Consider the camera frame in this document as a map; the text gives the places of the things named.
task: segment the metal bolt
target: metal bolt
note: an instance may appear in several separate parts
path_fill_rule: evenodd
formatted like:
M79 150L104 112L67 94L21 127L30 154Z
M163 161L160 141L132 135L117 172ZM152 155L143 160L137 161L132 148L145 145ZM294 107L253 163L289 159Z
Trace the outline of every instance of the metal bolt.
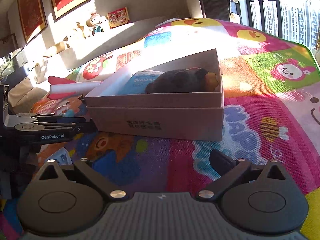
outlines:
M110 193L110 196L113 198L123 198L125 195L127 195L127 193L123 190L114 190Z
M214 193L210 190L200 190L198 195L202 198L211 198L213 197Z

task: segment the open box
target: open box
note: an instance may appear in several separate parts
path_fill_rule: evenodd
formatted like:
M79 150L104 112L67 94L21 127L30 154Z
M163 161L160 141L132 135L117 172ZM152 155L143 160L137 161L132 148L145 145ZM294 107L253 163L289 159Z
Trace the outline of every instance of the open box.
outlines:
M164 62L140 56L113 73L86 97L87 108L99 131L121 134L221 141L223 88L216 49ZM205 68L215 72L216 92L117 95L141 70L169 71Z

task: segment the cartoon bee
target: cartoon bee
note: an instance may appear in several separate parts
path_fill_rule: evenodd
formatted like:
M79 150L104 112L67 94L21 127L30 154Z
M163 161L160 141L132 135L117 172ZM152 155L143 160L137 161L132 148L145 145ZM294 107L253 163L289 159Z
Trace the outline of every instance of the cartoon bee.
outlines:
M288 128L285 126L279 127L278 123L278 121L270 116L265 116L261 119L261 133L270 143L273 143L273 141L278 137L285 141L289 140L289 136L285 134L288 131Z

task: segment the blue package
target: blue package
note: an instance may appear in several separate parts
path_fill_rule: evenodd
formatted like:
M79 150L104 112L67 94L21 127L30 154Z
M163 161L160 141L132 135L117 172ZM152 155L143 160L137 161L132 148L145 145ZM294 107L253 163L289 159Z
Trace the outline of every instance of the blue package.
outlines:
M138 71L128 80L118 95L145 94L146 86L155 81L162 73L162 71L154 70Z

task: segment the play mat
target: play mat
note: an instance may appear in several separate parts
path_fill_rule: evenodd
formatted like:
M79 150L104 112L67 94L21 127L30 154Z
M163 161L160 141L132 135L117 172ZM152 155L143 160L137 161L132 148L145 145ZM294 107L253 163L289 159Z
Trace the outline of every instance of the play mat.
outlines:
M255 164L277 159L308 200L309 215L302 233L319 240L320 71L305 46L244 25L184 19L163 24L136 43L93 59L68 78L77 82L104 80L140 55L171 60L212 48L217 49L223 73L225 115L221 142L105 132L78 134L71 142L43 146L39 164L64 147L73 161L83 157L95 160L95 170L130 194L194 194L219 177L209 164L213 148L233 159L245 158ZM45 97L31 111L86 114L77 96L56 101ZM14 199L3 201L2 205L0 229L7 240L22 233L15 215L16 203Z

